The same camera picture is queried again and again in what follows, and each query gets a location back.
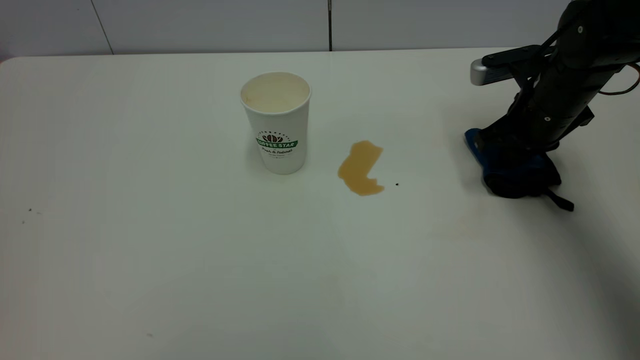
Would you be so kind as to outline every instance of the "table surface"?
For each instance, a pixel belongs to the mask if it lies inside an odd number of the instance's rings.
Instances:
[[[550,154],[574,213],[501,199],[463,141],[517,91],[469,83],[496,51],[2,64],[0,358],[640,358],[640,92]],[[239,100],[269,70],[314,91],[288,176]],[[378,195],[337,176],[360,140]]]

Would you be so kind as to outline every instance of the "black robotic arm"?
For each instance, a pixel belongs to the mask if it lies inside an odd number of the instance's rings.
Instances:
[[[574,0],[543,45],[476,60],[472,83],[515,78],[521,88],[506,115],[465,134],[492,192],[509,198],[544,193],[572,210],[572,203],[548,190],[560,177],[545,153],[588,124],[594,117],[589,102],[624,66],[640,72],[638,61],[639,0]]]

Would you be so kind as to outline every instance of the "paper cup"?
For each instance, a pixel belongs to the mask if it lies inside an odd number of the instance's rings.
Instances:
[[[307,157],[311,86],[290,72],[267,72],[244,84],[240,99],[264,166],[276,174],[298,171]]]

